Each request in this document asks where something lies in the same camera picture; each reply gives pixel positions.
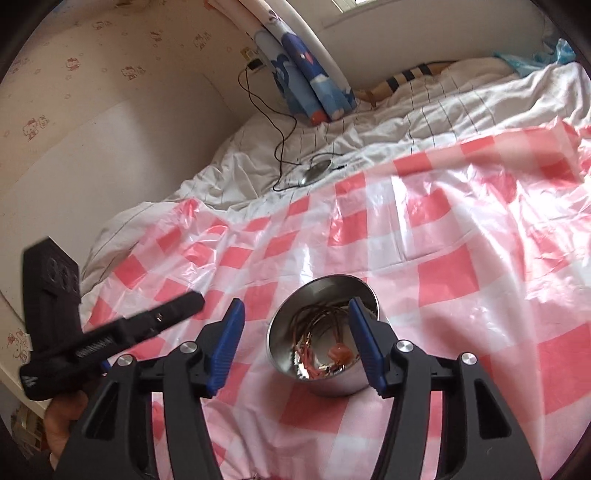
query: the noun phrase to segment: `plastic tablecloth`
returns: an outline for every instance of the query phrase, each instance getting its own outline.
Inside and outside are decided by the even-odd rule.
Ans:
[[[320,398],[274,370],[265,334],[295,289],[363,278],[400,338],[427,353],[474,352],[549,478],[591,419],[591,129],[556,120],[387,161],[240,224],[196,199],[152,225],[103,283],[86,328],[192,288],[205,309],[130,350],[164,355],[221,319],[246,326],[228,382],[204,402],[224,478],[370,478],[391,409],[368,388]],[[423,478],[433,478],[441,397],[433,394]],[[170,478],[161,398],[161,478]]]

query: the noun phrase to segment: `blue gripper pad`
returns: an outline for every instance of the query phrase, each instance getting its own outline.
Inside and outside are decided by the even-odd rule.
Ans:
[[[207,392],[211,396],[216,395],[217,391],[226,384],[230,366],[244,330],[244,320],[244,303],[239,299],[233,299],[223,319],[216,325],[222,330],[210,356]]]
[[[380,349],[370,327],[371,322],[379,323],[368,315],[359,297],[352,299],[349,302],[349,328],[359,351],[361,363],[363,363],[363,369],[365,370],[365,375],[368,377],[369,385],[379,395],[382,395],[387,387],[385,374],[386,367],[387,365],[389,366],[389,363],[387,363],[389,349],[386,352]],[[387,326],[390,332],[394,334],[390,326]]]

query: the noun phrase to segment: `white bedsheet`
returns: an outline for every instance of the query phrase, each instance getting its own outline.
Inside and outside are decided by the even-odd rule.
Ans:
[[[100,282],[126,257],[147,226],[179,200],[199,198],[232,221],[254,218],[367,166],[459,139],[541,125],[557,116],[575,127],[589,125],[590,102],[591,81],[578,64],[552,65],[519,79],[501,60],[463,60],[439,77],[401,86],[375,109],[361,103],[341,121],[314,128],[298,124],[286,142],[284,159],[303,165],[287,165],[284,170],[288,173],[278,188],[296,183],[316,153],[342,154],[333,162],[345,167],[308,188],[281,193],[271,190],[279,175],[273,152],[281,137],[266,118],[255,115],[220,146],[211,165],[185,181],[168,199],[144,202],[105,225],[82,272],[85,296],[81,313],[83,317],[90,315]],[[292,119],[278,115],[272,119],[289,133]]]

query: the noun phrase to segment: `stainless steel bowl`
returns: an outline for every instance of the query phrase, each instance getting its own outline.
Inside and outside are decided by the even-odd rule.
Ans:
[[[374,291],[364,281],[351,275],[328,275],[317,278],[290,295],[277,310],[267,330],[267,354],[275,368],[295,381],[304,383],[310,391],[323,397],[351,395],[367,387],[368,380],[359,359],[337,374],[315,380],[298,377],[293,361],[293,339],[289,325],[296,311],[307,305],[334,304],[353,297],[361,298],[363,304],[378,320],[382,320]],[[357,355],[357,347],[348,327],[345,328],[343,341]]]

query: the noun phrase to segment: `power cord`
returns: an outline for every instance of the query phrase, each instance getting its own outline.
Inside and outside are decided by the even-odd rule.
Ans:
[[[272,108],[272,107],[270,107],[269,105],[267,105],[267,103],[266,103],[266,102],[265,102],[265,101],[264,101],[264,100],[263,100],[263,99],[262,99],[260,96],[258,96],[256,93],[252,93],[252,91],[251,91],[251,86],[250,86],[250,83],[248,82],[248,70],[249,70],[249,67],[248,67],[248,66],[246,66],[246,68],[244,68],[244,70],[241,70],[241,71],[238,73],[238,85],[240,85],[240,88],[241,88],[242,90],[244,90],[244,91],[245,91],[245,92],[248,94],[248,99],[251,101],[251,103],[252,103],[252,105],[254,106],[254,108],[256,108],[256,109],[257,109],[257,110],[258,110],[260,113],[262,113],[263,115],[265,115],[265,117],[267,118],[267,120],[269,120],[269,122],[271,123],[271,125],[273,125],[273,127],[275,128],[275,130],[277,130],[277,131],[279,132],[279,134],[281,135],[281,141],[280,141],[280,142],[279,142],[279,143],[278,143],[278,144],[275,146],[275,151],[274,151],[274,153],[273,153],[273,155],[274,155],[275,159],[276,159],[276,160],[279,162],[279,177],[277,178],[277,181],[276,181],[276,182],[275,182],[275,183],[272,185],[271,189],[272,189],[274,192],[284,192],[284,191],[286,191],[286,190],[290,190],[290,189],[295,189],[295,188],[298,188],[298,187],[300,187],[300,185],[299,185],[298,183],[296,183],[295,185],[289,185],[289,186],[287,186],[287,187],[284,187],[284,188],[282,188],[282,189],[278,189],[278,188],[277,188],[277,185],[279,185],[279,182],[280,182],[280,181],[281,181],[281,179],[283,178],[283,164],[284,164],[284,163],[287,163],[287,164],[289,164],[289,165],[294,165],[294,166],[296,166],[296,167],[299,167],[300,165],[302,165],[302,163],[301,163],[301,162],[299,162],[299,163],[295,163],[295,162],[291,162],[291,161],[287,161],[287,160],[284,160],[284,159],[283,159],[283,155],[284,155],[284,152],[285,152],[285,143],[287,142],[287,140],[289,139],[289,137],[291,137],[291,136],[293,135],[293,132],[294,132],[294,131],[296,131],[296,126],[297,126],[297,118],[295,118],[293,115],[290,115],[289,113],[284,113],[284,112],[280,112],[280,111],[278,111],[278,110],[275,110],[274,108]],[[242,84],[242,81],[241,81],[241,76],[242,76],[242,73],[244,73],[244,74],[245,74],[245,76],[246,76],[246,87],[245,87],[245,86]],[[293,127],[291,128],[291,131],[289,132],[289,134],[288,134],[287,136],[285,136],[285,135],[283,134],[283,131],[282,131],[282,130],[281,130],[279,127],[278,127],[278,126],[276,126],[276,124],[274,124],[274,123],[273,123],[273,120],[271,120],[271,117],[269,117],[269,115],[267,115],[267,114],[266,114],[266,113],[265,113],[265,112],[264,112],[264,111],[263,111],[263,110],[262,110],[262,109],[261,109],[261,108],[260,108],[260,107],[259,107],[259,106],[258,106],[258,105],[255,103],[255,102],[254,102],[254,100],[252,99],[252,97],[255,97],[255,98],[257,98],[258,100],[260,100],[260,101],[262,102],[262,104],[263,104],[263,105],[265,105],[265,106],[266,106],[266,107],[267,107],[267,108],[268,108],[268,109],[269,109],[271,112],[273,112],[273,113],[277,113],[278,115],[287,116],[287,117],[289,117],[289,118],[293,119],[293,121],[294,121],[294,125],[293,125]],[[281,153],[278,155],[278,154],[277,154],[277,151],[279,150],[279,148],[280,148],[280,147],[281,147]],[[332,151],[332,152],[321,152],[321,153],[317,153],[317,154],[315,154],[315,155],[312,155],[312,157],[311,157],[311,158],[309,158],[309,159],[308,159],[308,161],[310,161],[310,162],[311,162],[311,161],[313,161],[315,158],[317,158],[317,157],[320,157],[320,156],[322,156],[322,155],[332,155],[333,157],[336,157],[336,156],[340,156],[340,157],[341,157],[341,156],[343,156],[344,154],[342,154],[342,153],[335,153],[335,148],[334,148],[334,146],[333,146],[333,151]],[[342,168],[344,168],[344,167],[345,167],[344,165],[342,165],[342,166],[338,166],[338,167],[335,167],[335,168],[333,168],[333,169],[332,169],[332,171],[334,171],[334,170],[341,170],[341,169],[342,169]]]

